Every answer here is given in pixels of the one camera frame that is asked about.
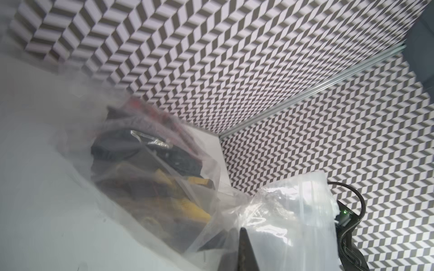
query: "black and white chevron pattern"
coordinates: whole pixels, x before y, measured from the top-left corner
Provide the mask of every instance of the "black and white chevron pattern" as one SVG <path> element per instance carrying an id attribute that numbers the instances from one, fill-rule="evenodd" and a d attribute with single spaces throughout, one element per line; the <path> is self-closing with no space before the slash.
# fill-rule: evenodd
<path id="1" fill-rule="evenodd" d="M 222 142 L 232 185 L 254 194 L 323 170 L 367 214 L 355 244 L 373 270 L 434 270 L 434 105 L 401 55 Z M 359 210 L 341 187 L 337 199 Z"/>
<path id="2" fill-rule="evenodd" d="M 219 133 L 401 41 L 427 0 L 24 0 L 7 42 Z"/>

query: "black cable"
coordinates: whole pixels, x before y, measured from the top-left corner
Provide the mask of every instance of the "black cable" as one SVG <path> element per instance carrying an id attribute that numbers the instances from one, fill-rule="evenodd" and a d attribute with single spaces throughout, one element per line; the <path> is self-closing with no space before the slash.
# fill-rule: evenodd
<path id="1" fill-rule="evenodd" d="M 359 214 L 359 218 L 357 218 L 354 221 L 351 221 L 350 223 L 348 223 L 347 226 L 345 226 L 338 234 L 338 253 L 339 253 L 339 257 L 345 257 L 345 259 L 347 261 L 349 261 L 352 265 L 354 265 L 358 270 L 360 271 L 369 271 L 368 269 L 363 268 L 362 266 L 358 265 L 356 262 L 354 262 L 344 251 L 343 248 L 343 240 L 345 238 L 345 235 L 347 235 L 348 232 L 350 232 L 351 230 L 353 230 L 361 221 L 362 218 L 365 216 L 366 213 L 366 204 L 365 204 L 365 200 L 363 199 L 362 195 L 357 191 L 356 188 L 345 184 L 345 183 L 338 183 L 338 182 L 327 182 L 328 184 L 331 185 L 338 185 L 338 186 L 343 186 L 345 188 L 350 189 L 351 191 L 353 191 L 356 196 L 358 197 L 358 199 L 360 200 L 360 203 L 362 204 L 362 209 L 360 210 L 360 214 Z"/>

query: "clear plastic bag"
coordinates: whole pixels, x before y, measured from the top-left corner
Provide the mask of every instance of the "clear plastic bag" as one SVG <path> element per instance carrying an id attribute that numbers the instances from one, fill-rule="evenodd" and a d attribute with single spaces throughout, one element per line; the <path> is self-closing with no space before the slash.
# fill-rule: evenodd
<path id="1" fill-rule="evenodd" d="M 69 128 L 58 139 L 103 211 L 173 261 L 218 210 L 218 164 L 180 121 L 140 99 L 108 107 L 106 120 Z"/>
<path id="2" fill-rule="evenodd" d="M 338 270 L 334 218 L 339 207 L 326 175 L 270 183 L 240 214 L 260 270 Z"/>
<path id="3" fill-rule="evenodd" d="M 217 163 L 181 122 L 136 98 L 61 139 L 59 150 L 84 177 L 75 179 L 100 208 L 181 269 L 236 270 L 241 227 L 260 270 L 337 268 L 337 207 L 323 173 L 271 183 L 250 197 L 219 184 Z"/>

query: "metal rail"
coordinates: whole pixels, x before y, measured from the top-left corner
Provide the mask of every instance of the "metal rail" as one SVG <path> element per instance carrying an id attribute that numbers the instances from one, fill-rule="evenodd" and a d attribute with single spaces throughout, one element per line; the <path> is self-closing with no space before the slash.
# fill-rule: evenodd
<path id="1" fill-rule="evenodd" d="M 381 53 L 379 53 L 379 54 L 377 54 L 377 55 L 375 55 L 375 56 L 373 56 L 373 57 L 371 57 L 365 61 L 362 61 L 361 63 L 359 63 L 359 64 L 357 64 L 357 65 L 355 65 L 349 69 L 346 69 L 345 71 L 337 74 L 336 76 L 333 76 L 332 78 L 327 79 L 327 80 L 313 86 L 312 88 L 309 88 L 305 91 L 302 91 L 302 92 L 300 92 L 300 93 L 298 93 L 298 94 L 296 94 L 296 95 L 294 95 L 294 96 L 292 96 L 292 97 L 262 111 L 261 113 L 255 115 L 251 118 L 248 118 L 245 121 L 240 122 L 239 124 L 232 126 L 231 128 L 221 132 L 219 134 L 219 137 L 220 137 L 220 139 L 223 139 L 225 137 L 228 137 L 228 136 L 238 132 L 241 129 L 244 129 L 244 128 L 252 125 L 252 124 L 255 124 L 255 123 L 265 119 L 265 118 L 268 118 L 268 117 L 290 107 L 291 105 L 297 104 L 298 102 L 303 101 L 304 99 L 309 98 L 310 96 L 312 96 L 318 92 L 321 92 L 321 91 L 323 91 L 323 90 L 325 90 L 325 89 L 327 89 L 327 88 L 329 88 L 329 87 L 331 87 L 331 86 L 333 86 L 333 85 L 335 85 L 335 84 L 337 84 L 337 83 L 339 83 L 339 82 L 341 82 L 341 81 L 343 81 L 343 80 L 345 80 L 345 79 L 347 79 L 347 78 L 349 78 L 349 77 L 351 77 L 351 76 L 353 76 L 359 72 L 362 72 L 362 71 L 364 71 L 364 70 L 366 70 L 366 69 L 368 69 L 368 68 L 370 68 L 370 67 L 400 53 L 400 52 L 402 52 L 402 50 L 404 50 L 404 48 L 405 48 L 405 44 L 403 42 L 399 43 L 397 45 L 394 45 L 391 48 L 388 48 L 388 49 L 384 50 L 383 52 L 381 52 Z"/>

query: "yellow object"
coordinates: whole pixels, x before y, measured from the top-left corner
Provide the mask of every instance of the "yellow object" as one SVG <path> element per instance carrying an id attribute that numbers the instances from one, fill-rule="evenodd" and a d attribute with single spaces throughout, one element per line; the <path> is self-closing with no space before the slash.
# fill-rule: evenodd
<path id="1" fill-rule="evenodd" d="M 164 183 L 171 187 L 175 186 L 174 178 L 168 177 L 161 169 L 157 169 L 157 171 L 155 172 L 155 178 L 159 183 Z"/>
<path id="2" fill-rule="evenodd" d="M 199 178 L 199 177 L 188 177 L 187 178 L 188 182 L 191 184 L 203 184 L 203 185 L 207 185 L 208 182 L 210 181 L 209 179 L 204 179 L 204 178 Z"/>
<path id="3" fill-rule="evenodd" d="M 184 215 L 192 220 L 208 223 L 211 216 L 188 199 L 177 199 Z"/>

